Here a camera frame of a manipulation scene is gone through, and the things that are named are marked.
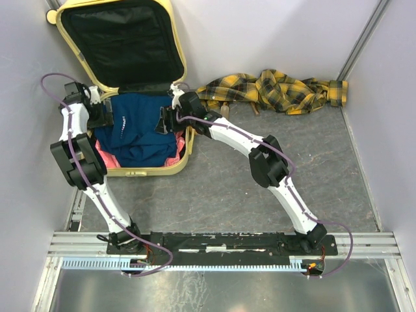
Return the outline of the navy blue sport shirt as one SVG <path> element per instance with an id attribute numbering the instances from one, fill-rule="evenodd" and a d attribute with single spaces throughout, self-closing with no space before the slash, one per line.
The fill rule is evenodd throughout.
<path id="1" fill-rule="evenodd" d="M 169 96 L 128 93 L 109 98 L 114 125 L 97 127 L 94 136 L 101 149 L 113 154 L 122 168 L 163 167 L 176 154 L 174 133 L 159 134 L 155 127 L 161 107 L 169 107 Z"/>

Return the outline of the pink bear print garment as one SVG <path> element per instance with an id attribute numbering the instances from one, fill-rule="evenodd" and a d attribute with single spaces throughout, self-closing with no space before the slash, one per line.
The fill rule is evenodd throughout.
<path id="1" fill-rule="evenodd" d="M 176 132 L 174 133 L 175 135 L 175 143 L 176 143 L 176 151 L 175 151 L 175 156 L 174 157 L 167 157 L 163 166 L 162 167 L 170 167 L 173 166 L 175 164 L 177 164 L 184 155 L 185 152 L 185 132 L 181 131 L 181 132 Z M 110 154 L 106 151 L 103 151 L 101 149 L 101 145 L 99 143 L 99 141 L 97 140 L 95 143 L 95 147 L 98 151 L 98 153 L 100 154 L 100 156 L 102 157 L 105 166 L 108 169 L 115 169 L 115 168 L 121 168 L 122 166 L 120 165 L 120 163 L 118 162 L 117 158 L 113 155 Z"/>

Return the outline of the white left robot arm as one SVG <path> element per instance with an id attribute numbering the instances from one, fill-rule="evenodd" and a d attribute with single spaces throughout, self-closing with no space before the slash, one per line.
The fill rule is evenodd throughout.
<path id="1" fill-rule="evenodd" d="M 109 233 L 97 238 L 108 244 L 107 252 L 137 254 L 144 247 L 140 230 L 114 197 L 107 183 L 107 167 L 88 135 L 90 118 L 99 118 L 98 106 L 92 104 L 97 92 L 85 84 L 64 85 L 66 97 L 60 104 L 63 117 L 59 141 L 50 150 L 69 185 L 92 200 L 107 223 Z"/>

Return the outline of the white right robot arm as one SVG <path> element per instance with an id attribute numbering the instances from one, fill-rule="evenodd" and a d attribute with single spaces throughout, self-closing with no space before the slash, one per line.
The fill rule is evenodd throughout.
<path id="1" fill-rule="evenodd" d="M 298 246 L 313 254 L 322 246 L 327 230 L 307 208 L 296 190 L 294 163 L 282 152 L 277 139 L 253 135 L 215 111 L 208 111 L 195 92 L 179 88 L 168 91 L 172 104 L 161 108 L 156 132 L 167 134 L 187 127 L 198 134 L 225 143 L 247 157 L 253 180 L 277 198 L 292 222 Z"/>

